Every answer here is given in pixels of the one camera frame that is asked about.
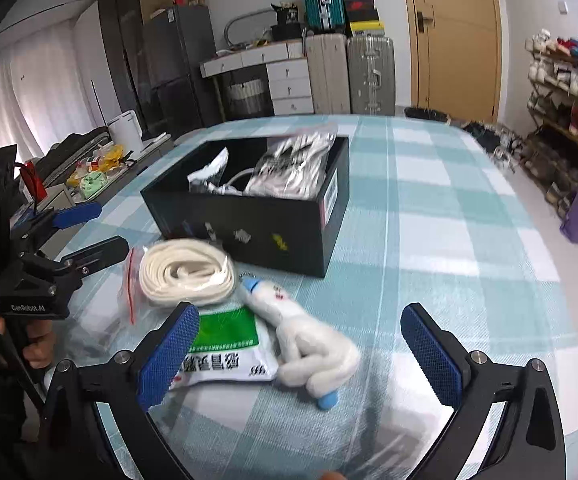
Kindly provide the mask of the person's left hand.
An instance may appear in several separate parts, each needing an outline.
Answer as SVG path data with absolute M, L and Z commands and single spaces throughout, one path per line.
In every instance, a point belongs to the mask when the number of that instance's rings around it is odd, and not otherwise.
M 25 325 L 28 345 L 22 350 L 22 356 L 34 370 L 46 368 L 54 362 L 54 344 L 56 334 L 50 320 L 31 320 Z M 0 355 L 0 362 L 6 361 Z

